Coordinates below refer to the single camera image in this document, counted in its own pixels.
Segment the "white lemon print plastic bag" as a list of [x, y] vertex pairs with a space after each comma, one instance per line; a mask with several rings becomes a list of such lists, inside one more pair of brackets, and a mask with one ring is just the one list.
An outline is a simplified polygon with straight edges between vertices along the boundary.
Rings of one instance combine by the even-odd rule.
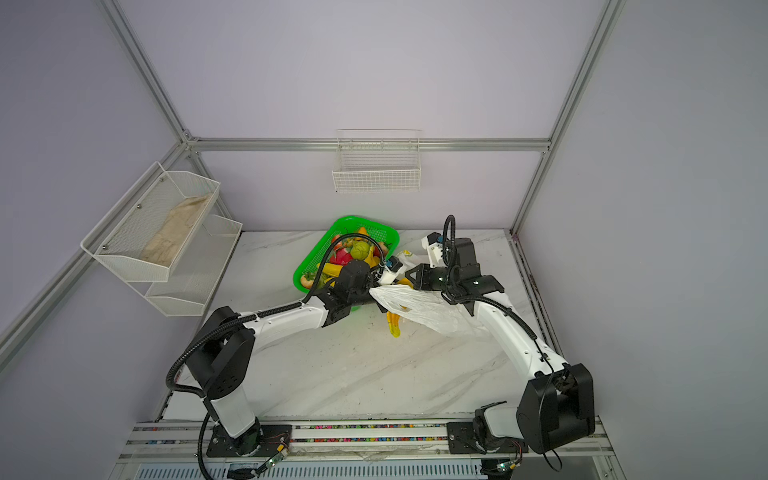
[[[406, 270], [428, 263], [426, 255], [408, 250], [397, 253]], [[400, 316], [399, 326], [405, 321], [425, 326], [447, 337], [487, 339], [490, 332], [472, 317], [463, 306], [449, 305], [438, 291], [419, 291], [407, 285], [376, 286], [370, 290], [373, 299], [385, 310]]]

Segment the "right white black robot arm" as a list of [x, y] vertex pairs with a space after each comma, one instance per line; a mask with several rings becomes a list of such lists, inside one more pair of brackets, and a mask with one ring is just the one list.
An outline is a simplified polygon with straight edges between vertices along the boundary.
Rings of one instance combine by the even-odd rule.
[[593, 377], [539, 339], [516, 312], [502, 284], [484, 275], [468, 238], [448, 239], [432, 232], [421, 241], [428, 261], [406, 272], [414, 287], [441, 294], [479, 321], [525, 382], [518, 406], [483, 407], [480, 437], [513, 437], [545, 454], [595, 432]]

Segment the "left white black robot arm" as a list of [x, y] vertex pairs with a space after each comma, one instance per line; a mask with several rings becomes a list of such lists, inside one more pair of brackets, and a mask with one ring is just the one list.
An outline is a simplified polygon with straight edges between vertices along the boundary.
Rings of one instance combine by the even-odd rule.
[[166, 375], [173, 392], [197, 396], [215, 422], [213, 439], [236, 456], [252, 456], [268, 441], [243, 383], [252, 354], [297, 333], [328, 327], [355, 306], [372, 303], [369, 290], [383, 269], [354, 261], [339, 277], [303, 300], [257, 313], [215, 310]]

